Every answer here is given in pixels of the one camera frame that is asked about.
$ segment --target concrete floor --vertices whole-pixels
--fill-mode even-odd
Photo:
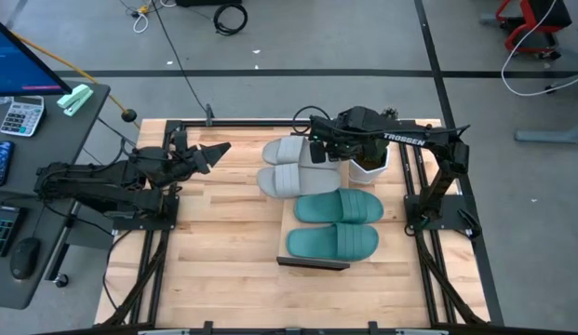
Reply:
[[[127,0],[138,6],[140,0]],[[499,0],[424,0],[443,71],[499,71],[507,57],[504,33],[481,26],[481,12]],[[578,0],[566,0],[575,21],[558,35],[578,51]],[[185,8],[161,15],[188,70],[387,69],[430,70],[413,1],[245,0],[249,24],[223,37]],[[212,15],[215,7],[198,7]],[[145,33],[115,0],[0,0],[0,20],[14,31],[85,70],[177,70],[157,17]],[[66,68],[47,60],[55,70]],[[519,57],[510,70],[577,70],[563,57],[544,62]],[[190,78],[200,99],[218,117],[292,116],[315,104],[332,114],[353,105],[394,106],[401,117],[441,118],[431,77],[219,76]],[[102,83],[140,118],[201,117],[180,77],[104,77]],[[540,90],[546,79],[515,79],[522,91]],[[491,268],[507,326],[578,330],[578,146],[526,144],[516,128],[563,129],[578,123],[578,86],[553,96],[520,98],[501,80],[447,78],[457,125],[471,146],[470,178],[477,198]],[[101,117],[129,135],[107,102]],[[114,156],[117,137],[97,124],[86,149],[100,161]],[[87,154],[81,162],[90,162]],[[101,292],[106,251],[72,248],[64,289],[43,283],[27,310],[0,308],[0,333],[29,334],[90,326]]]

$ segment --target wooden workbench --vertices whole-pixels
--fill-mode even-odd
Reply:
[[[161,146],[166,122],[144,120],[138,145]],[[437,120],[419,122],[438,125]],[[283,218],[286,224],[293,200],[263,194],[256,173],[265,166],[265,143],[290,132],[287,127],[189,129],[190,145],[229,141],[232,148],[208,175],[195,174],[181,184],[156,325],[201,328],[211,320],[215,328],[366,328],[375,320],[381,328],[429,326],[415,242],[403,233],[406,187],[395,144],[389,168],[372,185],[350,185],[383,202],[383,218],[373,224],[380,235],[375,253],[341,272],[277,265],[284,249],[281,232],[287,230]],[[431,181],[437,164],[425,150],[423,158]],[[454,232],[439,234],[451,283],[475,313],[489,319],[471,243]],[[143,237],[144,232],[131,233],[111,256],[106,278],[117,303],[136,281]],[[437,283],[434,292],[445,321]],[[141,320],[148,301],[143,300]],[[113,311],[103,292],[96,321]]]

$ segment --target computer monitor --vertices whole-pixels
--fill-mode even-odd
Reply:
[[[67,84],[0,22],[0,97],[71,92]]]

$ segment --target desk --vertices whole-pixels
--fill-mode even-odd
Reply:
[[[67,84],[76,87],[82,83],[68,81]],[[89,85],[94,94],[74,117],[63,114],[57,106],[59,96],[45,97],[47,116],[33,137],[20,138],[0,133],[0,141],[16,144],[7,183],[0,187],[0,202],[21,194],[34,194],[37,168],[56,161],[75,162],[110,91],[105,85]],[[8,105],[0,106],[0,124],[7,108]],[[38,287],[66,220],[47,209],[43,211],[42,204],[33,199],[14,199],[7,204],[25,208],[26,216],[9,252],[5,257],[0,257],[0,306],[23,309],[28,306]],[[52,204],[61,213],[70,212],[73,205],[73,200]],[[41,240],[38,263],[29,279],[19,281],[11,276],[9,260],[14,245],[32,236],[37,222],[34,236]]]
[[[139,146],[161,146],[166,122],[144,120]],[[265,126],[266,120],[260,122]],[[349,185],[383,202],[383,218],[373,223],[380,235],[376,252],[341,272],[295,268],[276,263],[285,218],[292,215],[287,203],[294,200],[267,197],[256,184],[256,173],[265,166],[263,146],[288,135],[290,127],[214,126],[187,130],[190,145],[229,141],[233,146],[208,175],[195,174],[180,184],[158,328],[202,328],[206,320],[213,321],[214,328],[367,328],[371,320],[381,328],[429,326],[415,242],[403,232],[407,191],[397,145],[391,144],[389,168],[372,185]],[[423,157],[431,179],[436,161],[426,151]],[[418,190],[419,180],[414,181]],[[439,235],[450,281],[471,308],[489,320],[471,242],[452,231]],[[144,232],[132,232],[113,251],[106,279],[116,302],[136,281],[143,237]],[[145,292],[150,291],[149,284]],[[445,321],[436,283],[434,292],[440,320]],[[148,304],[144,297],[140,321],[146,320]],[[103,292],[96,322],[113,311]]]

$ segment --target slipper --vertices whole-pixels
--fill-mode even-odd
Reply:
[[[341,174],[337,171],[299,167],[297,163],[262,168],[257,180],[260,189],[275,198],[320,194],[341,187]]]
[[[299,163],[303,168],[338,169],[340,162],[314,163],[311,160],[309,141],[304,136],[287,136],[268,142],[262,151],[263,161],[270,165]]]
[[[295,257],[361,261],[375,252],[379,240],[378,232],[371,226],[333,223],[289,232],[287,251]]]
[[[380,199],[357,189],[301,196],[295,204],[295,217],[303,222],[372,223],[382,216]]]

